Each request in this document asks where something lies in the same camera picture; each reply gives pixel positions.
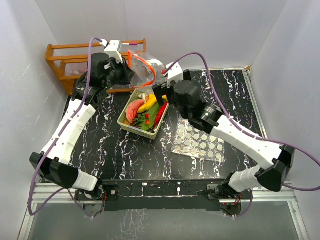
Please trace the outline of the red watermelon slice toy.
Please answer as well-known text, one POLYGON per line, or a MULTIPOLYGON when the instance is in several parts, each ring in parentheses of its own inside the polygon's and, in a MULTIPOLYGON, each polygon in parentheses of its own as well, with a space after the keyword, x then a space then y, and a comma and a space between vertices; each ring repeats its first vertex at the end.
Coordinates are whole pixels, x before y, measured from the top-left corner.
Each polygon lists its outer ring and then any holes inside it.
POLYGON ((136 118, 137 112, 141 106, 145 104, 145 101, 143 99, 137 99, 131 102, 126 110, 125 115, 126 119, 132 124, 134 119, 136 118))

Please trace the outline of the cherry tomato sprig toy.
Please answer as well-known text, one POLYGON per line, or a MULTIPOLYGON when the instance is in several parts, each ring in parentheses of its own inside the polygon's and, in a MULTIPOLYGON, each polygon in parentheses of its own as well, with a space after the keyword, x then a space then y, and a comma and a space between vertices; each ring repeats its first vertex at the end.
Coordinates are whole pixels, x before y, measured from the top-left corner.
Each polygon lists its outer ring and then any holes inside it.
POLYGON ((144 123, 147 123, 147 125, 150 124, 150 114, 149 113, 146 113, 146 114, 138 114, 136 116, 136 118, 133 119, 133 124, 132 126, 140 126, 144 123))

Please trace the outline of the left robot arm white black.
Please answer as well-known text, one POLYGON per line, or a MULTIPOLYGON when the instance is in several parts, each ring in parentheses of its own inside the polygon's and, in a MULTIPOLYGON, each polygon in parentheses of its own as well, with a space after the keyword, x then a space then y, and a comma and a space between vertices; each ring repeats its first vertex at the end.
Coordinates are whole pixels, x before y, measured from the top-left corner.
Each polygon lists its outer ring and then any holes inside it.
POLYGON ((103 195, 97 177, 71 165, 74 147, 89 120, 115 85, 128 85, 134 72, 127 61, 117 62, 106 53, 91 55, 91 70, 74 82, 68 108, 51 140, 39 153, 33 152, 30 163, 43 180, 64 189, 80 189, 93 200, 103 195))

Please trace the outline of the yellow toy banana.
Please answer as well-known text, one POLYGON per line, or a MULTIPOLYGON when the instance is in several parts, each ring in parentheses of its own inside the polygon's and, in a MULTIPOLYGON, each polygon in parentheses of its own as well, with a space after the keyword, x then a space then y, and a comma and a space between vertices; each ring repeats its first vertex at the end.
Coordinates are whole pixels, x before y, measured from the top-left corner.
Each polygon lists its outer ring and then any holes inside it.
POLYGON ((157 102, 157 98, 154 94, 150 94, 149 95, 149 98, 148 98, 148 101, 147 101, 147 104, 154 104, 157 102))
POLYGON ((141 114, 145 111, 150 110, 157 103, 157 102, 155 102, 154 104, 148 104, 147 102, 138 109, 138 111, 137 111, 138 114, 141 114))

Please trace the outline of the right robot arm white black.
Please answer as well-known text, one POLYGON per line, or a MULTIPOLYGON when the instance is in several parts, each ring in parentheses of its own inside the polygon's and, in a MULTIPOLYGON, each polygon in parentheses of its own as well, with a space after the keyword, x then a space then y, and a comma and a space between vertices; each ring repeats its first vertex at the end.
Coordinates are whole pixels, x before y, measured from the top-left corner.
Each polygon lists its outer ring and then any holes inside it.
POLYGON ((245 190, 263 187, 279 192, 292 167, 295 150, 288 145, 260 141, 259 135, 231 123, 231 117, 215 104, 201 99, 201 90, 190 79, 167 80, 152 86, 160 105, 163 96, 195 129, 236 147, 256 162, 256 166, 234 171, 222 184, 208 187, 202 193, 208 198, 233 199, 245 190))

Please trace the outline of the pale green perforated basket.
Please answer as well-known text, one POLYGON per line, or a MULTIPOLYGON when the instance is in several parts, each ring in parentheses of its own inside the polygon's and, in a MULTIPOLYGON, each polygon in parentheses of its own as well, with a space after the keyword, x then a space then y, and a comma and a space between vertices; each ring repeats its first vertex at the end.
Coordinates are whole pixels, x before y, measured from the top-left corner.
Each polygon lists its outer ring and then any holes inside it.
POLYGON ((142 131, 140 130, 137 126, 132 126, 132 125, 126 125, 124 124, 125 120, 127 120, 126 118, 126 109, 128 107, 128 105, 135 101, 135 100, 139 100, 140 98, 138 97, 138 95, 142 94, 143 92, 139 91, 139 90, 134 90, 132 95, 130 96, 128 102, 126 103, 124 109, 122 110, 122 113, 120 114, 120 117, 118 118, 117 120, 117 123, 120 125, 120 127, 127 131, 127 132, 130 132, 130 133, 134 133, 134 134, 137 134, 137 135, 140 135, 142 137, 146 137, 148 139, 151 139, 151 140, 155 140, 156 139, 156 136, 158 135, 158 132, 161 128, 161 124, 165 118, 165 115, 169 109, 169 104, 167 105, 165 111, 164 111, 164 114, 159 122, 159 124, 156 126, 155 129, 151 128, 149 129, 148 131, 142 131))

